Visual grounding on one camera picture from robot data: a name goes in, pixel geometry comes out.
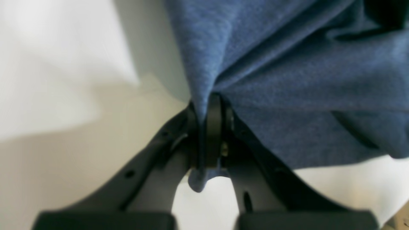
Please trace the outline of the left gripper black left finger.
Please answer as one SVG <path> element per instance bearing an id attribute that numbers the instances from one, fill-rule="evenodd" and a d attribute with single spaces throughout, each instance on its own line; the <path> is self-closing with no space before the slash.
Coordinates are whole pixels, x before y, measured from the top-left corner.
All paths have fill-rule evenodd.
<path id="1" fill-rule="evenodd" d="M 176 190 L 191 167 L 196 116 L 192 103 L 107 183 L 57 211 L 41 212 L 34 230 L 177 230 Z"/>

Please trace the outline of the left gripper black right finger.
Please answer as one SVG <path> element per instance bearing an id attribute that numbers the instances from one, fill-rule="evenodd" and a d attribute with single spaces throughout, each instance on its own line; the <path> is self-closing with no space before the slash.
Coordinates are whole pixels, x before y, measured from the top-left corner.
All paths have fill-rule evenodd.
<path id="1" fill-rule="evenodd" d="M 204 165 L 231 179 L 235 230 L 378 230 L 370 211 L 337 204 L 307 185 L 264 147 L 218 94 L 208 100 Z"/>

